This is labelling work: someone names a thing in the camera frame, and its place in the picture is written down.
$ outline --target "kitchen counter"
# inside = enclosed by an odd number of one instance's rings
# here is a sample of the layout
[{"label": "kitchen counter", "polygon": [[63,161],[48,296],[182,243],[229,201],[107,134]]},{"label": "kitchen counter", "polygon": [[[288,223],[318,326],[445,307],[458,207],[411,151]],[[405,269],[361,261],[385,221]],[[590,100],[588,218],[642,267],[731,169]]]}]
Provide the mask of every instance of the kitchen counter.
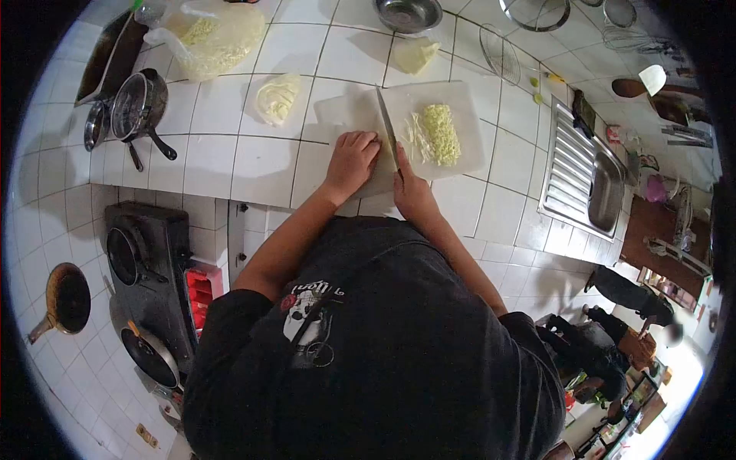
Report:
[{"label": "kitchen counter", "polygon": [[[166,45],[144,45],[134,70],[150,67],[165,76],[169,106],[157,132],[179,156],[167,160],[149,138],[137,139],[145,168],[138,172],[122,143],[106,141],[91,155],[90,182],[297,208],[322,182],[330,160],[334,134],[317,122],[316,103],[373,85],[459,79],[470,84],[492,159],[479,171],[432,186],[456,232],[595,263],[618,259],[627,212],[613,243],[537,213],[551,96],[569,102],[566,85],[541,79],[545,103],[537,105],[537,90],[523,80],[539,78],[539,72],[525,69],[519,86],[502,81],[483,57],[478,26],[450,13],[424,34],[442,44],[429,66],[416,77],[404,74],[392,50],[405,38],[381,24],[369,2],[327,3],[317,9],[261,0],[256,6],[269,23],[265,38],[242,63],[207,82],[183,79]],[[517,53],[530,67],[539,66],[521,49]],[[300,75],[302,90],[283,126],[271,127],[255,112],[255,95],[286,72]],[[399,216],[390,193],[348,202],[341,213]]]}]

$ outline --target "white cutting board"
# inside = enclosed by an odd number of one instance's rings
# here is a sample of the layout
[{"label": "white cutting board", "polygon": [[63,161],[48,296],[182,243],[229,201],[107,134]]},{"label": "white cutting board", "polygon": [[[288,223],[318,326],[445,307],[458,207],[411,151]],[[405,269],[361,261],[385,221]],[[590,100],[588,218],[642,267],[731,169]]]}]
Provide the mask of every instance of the white cutting board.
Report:
[{"label": "white cutting board", "polygon": [[[434,82],[396,86],[381,90],[386,111],[389,114],[396,140],[401,142],[409,156],[414,173],[426,180],[465,174],[482,169],[488,162],[488,154],[483,149],[478,115],[473,105],[470,86],[465,82]],[[422,155],[411,145],[406,134],[406,121],[411,113],[422,114],[424,107],[431,104],[447,104],[453,115],[453,125],[458,135],[461,156],[455,166],[437,166],[422,163]],[[389,148],[388,135],[383,124],[378,97],[375,89],[340,96],[314,105],[317,122],[333,129],[333,139],[347,131],[376,131],[383,146],[378,164],[370,180],[361,187],[354,197],[370,197],[393,190],[396,164]]]}]

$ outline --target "knife blade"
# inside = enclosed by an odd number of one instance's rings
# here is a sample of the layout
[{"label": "knife blade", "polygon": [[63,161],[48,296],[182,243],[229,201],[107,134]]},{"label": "knife blade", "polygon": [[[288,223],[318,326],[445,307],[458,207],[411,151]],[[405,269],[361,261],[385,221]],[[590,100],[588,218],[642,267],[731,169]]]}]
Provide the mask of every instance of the knife blade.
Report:
[{"label": "knife blade", "polygon": [[396,170],[399,173],[399,177],[401,177],[401,180],[404,180],[403,174],[401,174],[401,169],[399,169],[399,157],[396,150],[396,135],[394,134],[394,127],[391,125],[391,119],[389,118],[389,111],[386,109],[386,103],[383,101],[383,95],[381,94],[381,89],[376,86],[375,87],[375,94],[378,97],[378,107],[381,109],[381,116],[383,117],[383,125],[386,127],[386,135],[389,138],[389,148],[391,149],[391,153],[394,157],[394,163],[396,164]]}]

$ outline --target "stainless steel sink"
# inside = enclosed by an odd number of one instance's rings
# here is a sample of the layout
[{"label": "stainless steel sink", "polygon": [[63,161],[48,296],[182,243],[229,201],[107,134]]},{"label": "stainless steel sink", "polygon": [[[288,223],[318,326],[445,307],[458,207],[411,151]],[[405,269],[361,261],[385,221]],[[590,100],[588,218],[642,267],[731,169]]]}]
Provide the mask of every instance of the stainless steel sink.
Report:
[{"label": "stainless steel sink", "polygon": [[573,127],[573,114],[552,98],[547,169],[538,211],[613,242],[626,167],[597,136]]}]

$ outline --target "gas stove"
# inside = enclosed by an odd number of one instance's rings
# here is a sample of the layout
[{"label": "gas stove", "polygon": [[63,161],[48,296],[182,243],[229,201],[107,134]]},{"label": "gas stove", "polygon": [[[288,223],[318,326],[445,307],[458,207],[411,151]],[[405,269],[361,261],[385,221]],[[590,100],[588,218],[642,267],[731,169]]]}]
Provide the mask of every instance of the gas stove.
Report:
[{"label": "gas stove", "polygon": [[[184,278],[191,256],[188,214],[122,202],[105,208],[105,227],[116,301],[136,326],[147,329],[163,342],[180,373],[188,374],[197,348]],[[139,249],[147,259],[146,269],[154,276],[141,276],[132,283],[124,273],[116,273],[113,259],[114,252],[119,250],[110,246],[109,239],[113,229],[135,236],[131,239],[136,241],[136,246],[142,246]]]}]

